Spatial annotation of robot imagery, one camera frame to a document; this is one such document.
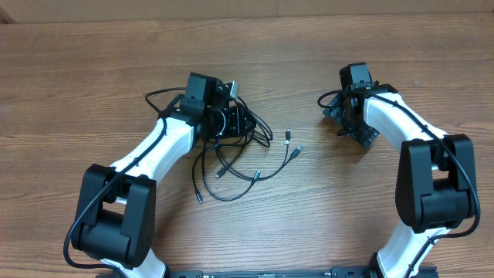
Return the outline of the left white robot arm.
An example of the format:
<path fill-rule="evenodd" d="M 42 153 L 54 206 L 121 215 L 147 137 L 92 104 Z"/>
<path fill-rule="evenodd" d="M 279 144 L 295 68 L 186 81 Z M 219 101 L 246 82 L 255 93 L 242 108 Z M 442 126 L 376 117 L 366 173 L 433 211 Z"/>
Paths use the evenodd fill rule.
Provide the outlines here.
<path fill-rule="evenodd" d="M 83 175 L 73 224 L 63 243 L 72 267 L 109 269 L 113 277 L 168 277 L 154 254 L 157 186 L 199 140 L 241 137 L 255 128 L 238 104 L 239 85 L 191 73 L 163 109 L 154 106 L 154 129 L 109 166 L 92 164 Z"/>

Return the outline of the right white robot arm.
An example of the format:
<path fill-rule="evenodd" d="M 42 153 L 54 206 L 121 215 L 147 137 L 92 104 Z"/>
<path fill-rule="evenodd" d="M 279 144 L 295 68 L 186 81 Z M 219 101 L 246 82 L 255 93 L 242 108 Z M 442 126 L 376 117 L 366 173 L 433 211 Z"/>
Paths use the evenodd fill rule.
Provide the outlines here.
<path fill-rule="evenodd" d="M 481 209 L 475 155 L 465 134 L 450 135 L 415 113 L 390 84 L 373 80 L 366 63 L 339 72 L 340 90 L 323 106 L 340 136 L 369 147 L 382 135 L 399 153 L 395 206 L 400 218 L 368 266 L 335 266 L 332 277 L 437 277 L 421 262 L 440 239 L 472 234 Z"/>

